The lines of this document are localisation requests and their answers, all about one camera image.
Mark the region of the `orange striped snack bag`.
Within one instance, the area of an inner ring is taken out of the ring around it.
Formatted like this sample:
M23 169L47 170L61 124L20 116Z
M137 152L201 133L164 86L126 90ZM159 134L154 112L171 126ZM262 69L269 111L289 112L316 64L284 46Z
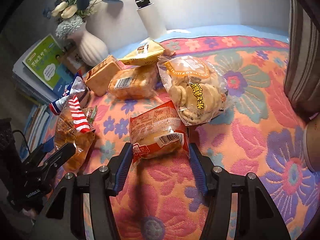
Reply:
M95 128L89 123L76 95L67 100L58 116L54 145L59 150L64 144L71 143L75 154L63 164L66 171L78 172L84 164L88 151L95 140Z

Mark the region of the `upright book row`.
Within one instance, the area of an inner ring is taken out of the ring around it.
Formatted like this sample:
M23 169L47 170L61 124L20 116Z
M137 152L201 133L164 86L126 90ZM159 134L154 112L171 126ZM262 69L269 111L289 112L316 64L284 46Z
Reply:
M20 86L26 89L31 96L35 97L38 101L49 104L57 100L61 96L57 96L51 91L35 74L33 74L28 67L23 63L23 59L31 51L32 48L38 43L33 44L14 64L12 69L13 78L17 80Z

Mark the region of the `grey striped pouch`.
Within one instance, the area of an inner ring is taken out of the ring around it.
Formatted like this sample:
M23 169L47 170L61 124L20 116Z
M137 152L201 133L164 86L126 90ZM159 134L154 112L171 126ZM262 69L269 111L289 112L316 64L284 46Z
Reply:
M319 30L297 0L290 0L289 61L284 92L306 118L319 112Z

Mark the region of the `flat book stack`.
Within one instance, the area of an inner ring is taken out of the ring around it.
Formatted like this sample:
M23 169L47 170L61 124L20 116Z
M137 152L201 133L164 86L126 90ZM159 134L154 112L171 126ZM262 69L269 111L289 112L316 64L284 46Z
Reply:
M51 116L47 105L33 105L23 130L27 142L22 142L20 148L22 161L42 143Z

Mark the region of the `white ribbed vase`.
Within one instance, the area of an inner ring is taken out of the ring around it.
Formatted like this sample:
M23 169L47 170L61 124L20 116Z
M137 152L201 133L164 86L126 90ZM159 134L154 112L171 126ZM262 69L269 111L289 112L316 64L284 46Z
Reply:
M86 23L67 37L75 42L82 60L91 67L98 65L109 55L107 45L87 30Z

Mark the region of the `green cover book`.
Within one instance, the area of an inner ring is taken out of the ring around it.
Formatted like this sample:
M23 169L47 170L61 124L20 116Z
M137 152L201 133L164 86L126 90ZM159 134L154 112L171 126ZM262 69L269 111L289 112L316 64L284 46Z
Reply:
M57 96L61 96L73 80L73 74L61 63L62 56L62 49L49 34L23 59L25 66Z

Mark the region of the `red bread roll pack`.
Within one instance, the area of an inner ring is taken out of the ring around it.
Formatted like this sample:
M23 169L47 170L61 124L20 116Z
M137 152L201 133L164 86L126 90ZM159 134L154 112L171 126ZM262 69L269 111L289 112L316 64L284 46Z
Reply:
M172 101L130 119L133 163L171 153L189 154L187 128Z

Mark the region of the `barcode bread bun pack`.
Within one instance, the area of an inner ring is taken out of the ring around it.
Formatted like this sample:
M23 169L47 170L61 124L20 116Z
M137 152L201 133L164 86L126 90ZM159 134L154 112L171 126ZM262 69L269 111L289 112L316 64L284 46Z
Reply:
M150 99L157 95L155 64L120 70L110 81L108 92L119 100Z

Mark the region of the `blue white snack bag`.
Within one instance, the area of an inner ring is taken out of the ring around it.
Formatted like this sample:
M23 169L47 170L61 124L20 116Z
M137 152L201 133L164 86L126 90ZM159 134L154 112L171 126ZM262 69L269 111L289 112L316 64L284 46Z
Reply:
M79 72L75 74L72 82L67 86L62 96L49 104L49 108L52 113L54 115L59 115L66 102L69 99L72 99L74 95L77 96L81 108L85 108L89 102L91 94Z

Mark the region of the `yellow chips bag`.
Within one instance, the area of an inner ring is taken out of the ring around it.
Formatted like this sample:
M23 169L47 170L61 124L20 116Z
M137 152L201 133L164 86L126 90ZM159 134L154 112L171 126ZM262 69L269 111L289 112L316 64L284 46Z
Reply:
M150 40L119 60L125 65L147 66L157 63L164 51L159 43Z

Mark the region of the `brown pen holder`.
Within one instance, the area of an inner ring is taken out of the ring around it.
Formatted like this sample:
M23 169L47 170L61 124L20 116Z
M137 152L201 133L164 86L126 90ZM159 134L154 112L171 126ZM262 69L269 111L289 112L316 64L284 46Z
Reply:
M65 47L60 62L72 73L84 75L87 64L83 61L76 46Z

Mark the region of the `round cracker bag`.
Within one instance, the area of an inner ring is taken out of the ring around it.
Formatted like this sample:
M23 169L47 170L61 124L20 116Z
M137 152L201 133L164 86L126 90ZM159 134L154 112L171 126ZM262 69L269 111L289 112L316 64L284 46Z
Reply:
M190 55L160 56L157 67L163 87L186 126L208 123L231 107L227 80L208 61Z

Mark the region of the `orange toast bread pack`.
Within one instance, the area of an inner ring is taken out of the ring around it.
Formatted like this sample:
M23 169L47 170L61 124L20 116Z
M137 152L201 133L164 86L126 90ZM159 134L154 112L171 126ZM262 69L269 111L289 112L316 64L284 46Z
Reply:
M117 60L112 55L109 55L88 72L85 84L95 95L103 96L108 91L112 78L120 70Z

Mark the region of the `floral orange table mat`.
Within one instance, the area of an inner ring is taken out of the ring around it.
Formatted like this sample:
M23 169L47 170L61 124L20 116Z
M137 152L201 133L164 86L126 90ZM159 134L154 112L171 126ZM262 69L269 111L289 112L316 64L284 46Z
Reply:
M257 174L296 239L317 211L319 174L306 166L305 125L283 89L288 40L207 36L163 44L208 60L225 77L231 106L191 128L190 140L228 172ZM185 154L141 161L111 204L122 239L198 239L208 211Z

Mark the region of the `white desk lamp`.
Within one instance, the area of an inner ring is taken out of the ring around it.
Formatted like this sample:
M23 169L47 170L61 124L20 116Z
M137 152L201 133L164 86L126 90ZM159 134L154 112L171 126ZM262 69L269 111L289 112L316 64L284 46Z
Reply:
M148 33L148 37L155 40L167 33L167 29L157 7L150 0L135 0L137 12Z

